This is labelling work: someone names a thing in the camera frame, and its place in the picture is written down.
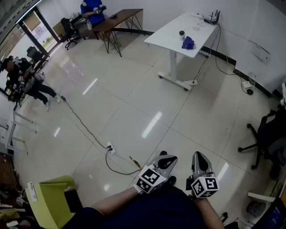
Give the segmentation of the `white standing desk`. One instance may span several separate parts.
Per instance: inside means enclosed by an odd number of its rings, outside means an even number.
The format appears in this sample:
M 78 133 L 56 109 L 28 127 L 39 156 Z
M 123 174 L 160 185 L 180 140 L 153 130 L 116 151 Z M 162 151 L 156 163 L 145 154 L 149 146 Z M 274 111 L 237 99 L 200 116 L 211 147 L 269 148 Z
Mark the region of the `white standing desk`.
M 216 24 L 212 25 L 204 22 L 203 19 L 190 16 L 191 13 L 184 13 L 148 37 L 145 43 L 164 48 L 169 51 L 170 73 L 158 72 L 160 79 L 168 80 L 185 91 L 189 91 L 198 84 L 196 79 L 190 81 L 180 81 L 177 78 L 177 54 L 188 58 L 195 58 L 201 51 L 209 37 L 216 29 Z M 179 31 L 185 31 L 185 37 L 189 36 L 194 40 L 194 49 L 182 49 L 183 41 L 179 38 Z

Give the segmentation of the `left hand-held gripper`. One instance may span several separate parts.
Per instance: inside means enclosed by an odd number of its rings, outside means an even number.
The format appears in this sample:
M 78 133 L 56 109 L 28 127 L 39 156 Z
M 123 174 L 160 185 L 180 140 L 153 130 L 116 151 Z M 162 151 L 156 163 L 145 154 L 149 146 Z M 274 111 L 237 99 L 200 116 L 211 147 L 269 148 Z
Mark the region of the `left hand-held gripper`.
M 139 173 L 137 187 L 146 194 L 157 190 L 167 181 L 177 161 L 177 156 L 173 155 L 156 156 L 150 165 L 145 165 Z

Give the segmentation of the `blue cloth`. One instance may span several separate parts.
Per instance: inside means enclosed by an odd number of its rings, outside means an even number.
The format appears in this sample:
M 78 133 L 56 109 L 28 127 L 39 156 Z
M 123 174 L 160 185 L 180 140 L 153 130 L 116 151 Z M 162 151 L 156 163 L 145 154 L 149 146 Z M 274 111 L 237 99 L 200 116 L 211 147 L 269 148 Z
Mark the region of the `blue cloth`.
M 183 43 L 182 43 L 182 49 L 186 49 L 186 50 L 193 50 L 194 49 L 194 40 L 189 37 L 186 36 L 186 38 L 184 39 Z

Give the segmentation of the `wooden desk with black legs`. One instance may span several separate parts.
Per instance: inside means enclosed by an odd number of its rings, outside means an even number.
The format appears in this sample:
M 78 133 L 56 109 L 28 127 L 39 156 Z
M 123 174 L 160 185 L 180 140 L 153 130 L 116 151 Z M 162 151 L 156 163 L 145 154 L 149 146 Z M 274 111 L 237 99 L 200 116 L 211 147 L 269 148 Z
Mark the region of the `wooden desk with black legs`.
M 109 53 L 111 45 L 119 56 L 122 57 L 119 40 L 116 35 L 118 25 L 125 23 L 127 26 L 126 30 L 129 33 L 143 32 L 142 25 L 137 17 L 137 14 L 142 11 L 142 8 L 122 9 L 92 29 L 94 33 L 100 33 L 103 39 L 107 39 L 107 41 L 104 41 L 107 53 Z

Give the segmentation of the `person's right forearm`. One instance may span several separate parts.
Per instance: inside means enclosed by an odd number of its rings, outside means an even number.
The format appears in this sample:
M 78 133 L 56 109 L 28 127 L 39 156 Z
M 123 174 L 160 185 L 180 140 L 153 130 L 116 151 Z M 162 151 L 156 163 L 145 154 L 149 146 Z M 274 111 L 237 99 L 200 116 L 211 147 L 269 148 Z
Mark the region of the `person's right forearm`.
M 207 198 L 197 198 L 194 202 L 200 210 L 204 224 L 208 229 L 225 229 L 222 220 Z

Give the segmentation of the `person's left forearm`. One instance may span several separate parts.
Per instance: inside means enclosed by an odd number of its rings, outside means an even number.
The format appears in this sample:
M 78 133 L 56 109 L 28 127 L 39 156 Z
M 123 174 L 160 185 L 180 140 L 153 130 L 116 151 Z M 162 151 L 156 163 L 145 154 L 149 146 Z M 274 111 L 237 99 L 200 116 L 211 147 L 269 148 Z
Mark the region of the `person's left forearm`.
M 125 191 L 98 201 L 92 206 L 92 208 L 94 208 L 104 216 L 109 216 L 124 207 L 127 203 L 129 203 L 138 195 L 139 192 L 134 187 L 131 187 Z

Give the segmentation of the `black office chair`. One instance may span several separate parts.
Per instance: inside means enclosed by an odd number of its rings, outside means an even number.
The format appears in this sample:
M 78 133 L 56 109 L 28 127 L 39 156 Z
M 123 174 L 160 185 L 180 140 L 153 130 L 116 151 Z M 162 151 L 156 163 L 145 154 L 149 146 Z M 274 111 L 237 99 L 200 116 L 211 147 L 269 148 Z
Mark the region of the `black office chair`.
M 44 63 L 48 62 L 48 60 L 45 59 L 45 55 L 38 51 L 35 47 L 29 47 L 27 49 L 27 57 L 31 58 L 30 63 L 32 64 L 33 68 L 37 66 L 38 68 L 42 69 Z
M 65 49 L 69 50 L 69 46 L 72 43 L 77 44 L 77 40 L 80 39 L 80 36 L 79 36 L 78 32 L 72 28 L 69 19 L 67 19 L 65 17 L 62 18 L 61 24 L 62 24 L 63 30 L 64 30 L 64 36 L 61 39 L 61 42 L 67 42 L 67 44 L 65 45 Z
M 277 178 L 281 167 L 286 165 L 286 109 L 271 110 L 262 117 L 257 131 L 250 123 L 247 124 L 247 128 L 252 131 L 257 142 L 245 148 L 239 147 L 238 152 L 257 147 L 256 163 L 251 169 L 257 169 L 260 157 L 263 156 L 273 163 L 270 177 Z

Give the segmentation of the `white metal table frame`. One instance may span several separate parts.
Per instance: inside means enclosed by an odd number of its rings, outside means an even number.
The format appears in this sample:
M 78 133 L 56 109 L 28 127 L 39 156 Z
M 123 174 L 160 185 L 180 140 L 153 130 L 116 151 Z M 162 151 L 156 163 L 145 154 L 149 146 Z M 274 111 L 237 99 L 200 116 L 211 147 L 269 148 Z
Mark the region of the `white metal table frame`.
M 27 122 L 29 122 L 31 124 L 34 123 L 31 119 L 28 119 L 25 116 L 23 116 L 23 115 L 21 115 L 18 112 L 13 110 L 11 115 L 10 115 L 10 117 L 9 117 L 9 119 L 8 119 L 8 121 L 7 121 L 7 126 L 8 127 L 7 127 L 6 134 L 5 134 L 4 145 L 5 145 L 6 149 L 10 149 L 10 150 L 13 150 L 13 151 L 18 151 L 18 152 L 25 152 L 26 154 L 28 154 L 28 150 L 27 150 L 27 146 L 26 146 L 25 141 L 13 136 L 15 128 L 16 128 L 16 126 L 24 127 L 24 128 L 26 128 L 28 131 L 30 131 L 32 133 L 37 133 L 37 131 L 35 129 L 29 127 L 26 124 L 22 124 L 22 123 L 18 122 L 16 120 L 16 117 L 19 117 L 22 120 L 25 120 L 25 121 L 27 121 Z M 12 146 L 11 142 L 13 140 L 22 143 L 24 145 L 25 149 L 19 149 L 19 148 L 16 148 L 15 146 Z

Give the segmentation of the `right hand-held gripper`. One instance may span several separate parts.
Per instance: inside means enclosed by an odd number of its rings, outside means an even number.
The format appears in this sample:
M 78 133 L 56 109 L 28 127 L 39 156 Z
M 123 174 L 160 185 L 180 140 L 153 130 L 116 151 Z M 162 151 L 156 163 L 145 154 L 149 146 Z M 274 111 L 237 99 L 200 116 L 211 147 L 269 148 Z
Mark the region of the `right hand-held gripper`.
M 186 180 L 186 190 L 192 191 L 196 198 L 208 198 L 219 191 L 219 183 L 212 170 L 210 160 L 199 151 L 193 154 L 192 159 L 193 175 Z

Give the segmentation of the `white router with black antennas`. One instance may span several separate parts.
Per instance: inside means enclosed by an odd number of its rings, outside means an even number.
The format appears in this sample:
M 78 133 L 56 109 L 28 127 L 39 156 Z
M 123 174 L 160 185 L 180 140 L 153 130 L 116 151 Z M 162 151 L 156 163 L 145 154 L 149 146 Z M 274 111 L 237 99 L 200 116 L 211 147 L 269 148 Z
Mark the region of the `white router with black antennas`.
M 204 16 L 203 20 L 206 23 L 215 25 L 219 21 L 220 17 L 220 10 L 216 10 L 215 12 L 212 12 L 211 15 Z

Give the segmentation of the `white wall box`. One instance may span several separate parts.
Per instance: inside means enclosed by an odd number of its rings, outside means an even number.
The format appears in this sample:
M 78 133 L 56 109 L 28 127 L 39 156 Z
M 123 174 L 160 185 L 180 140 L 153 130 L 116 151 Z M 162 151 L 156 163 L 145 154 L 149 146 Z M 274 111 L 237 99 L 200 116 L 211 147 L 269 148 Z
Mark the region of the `white wall box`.
M 261 60 L 264 63 L 267 63 L 270 57 L 270 53 L 258 44 L 253 44 L 250 53 L 256 56 L 259 60 Z

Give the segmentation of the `black door frame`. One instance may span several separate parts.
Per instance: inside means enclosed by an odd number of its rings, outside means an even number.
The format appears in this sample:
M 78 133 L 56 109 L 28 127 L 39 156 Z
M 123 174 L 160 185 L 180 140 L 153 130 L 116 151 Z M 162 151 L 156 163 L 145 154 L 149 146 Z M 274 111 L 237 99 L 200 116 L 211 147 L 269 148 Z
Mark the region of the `black door frame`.
M 15 23 L 23 32 L 24 40 L 20 41 L 26 53 L 29 47 L 35 47 L 45 58 L 49 58 L 59 45 L 59 38 L 48 24 L 37 5 L 27 10 Z

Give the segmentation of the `person's dark blue shirt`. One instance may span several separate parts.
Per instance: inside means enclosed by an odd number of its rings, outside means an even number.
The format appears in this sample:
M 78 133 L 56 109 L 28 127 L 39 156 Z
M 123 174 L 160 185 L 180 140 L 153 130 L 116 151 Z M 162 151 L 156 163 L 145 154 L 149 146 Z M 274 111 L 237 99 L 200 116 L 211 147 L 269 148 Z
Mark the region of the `person's dark blue shirt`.
M 164 184 L 138 195 L 124 207 L 104 216 L 92 207 L 78 211 L 62 229 L 208 229 L 194 199 Z

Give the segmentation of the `grey trash bin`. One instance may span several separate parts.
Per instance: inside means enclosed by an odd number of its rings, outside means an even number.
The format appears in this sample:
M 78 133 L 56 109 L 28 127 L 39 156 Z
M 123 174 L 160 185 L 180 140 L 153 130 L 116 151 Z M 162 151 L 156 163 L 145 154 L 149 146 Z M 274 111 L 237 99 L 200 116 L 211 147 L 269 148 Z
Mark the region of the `grey trash bin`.
M 246 207 L 246 212 L 249 216 L 259 218 L 266 209 L 266 203 L 252 201 Z

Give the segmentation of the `white wristband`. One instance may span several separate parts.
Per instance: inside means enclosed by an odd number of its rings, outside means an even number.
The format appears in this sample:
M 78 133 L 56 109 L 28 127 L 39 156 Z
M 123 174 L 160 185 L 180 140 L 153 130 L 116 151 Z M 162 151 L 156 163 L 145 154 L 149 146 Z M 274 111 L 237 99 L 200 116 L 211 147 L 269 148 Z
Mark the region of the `white wristband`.
M 133 187 L 136 189 L 136 191 L 140 194 L 143 195 L 145 192 L 136 184 L 133 184 Z

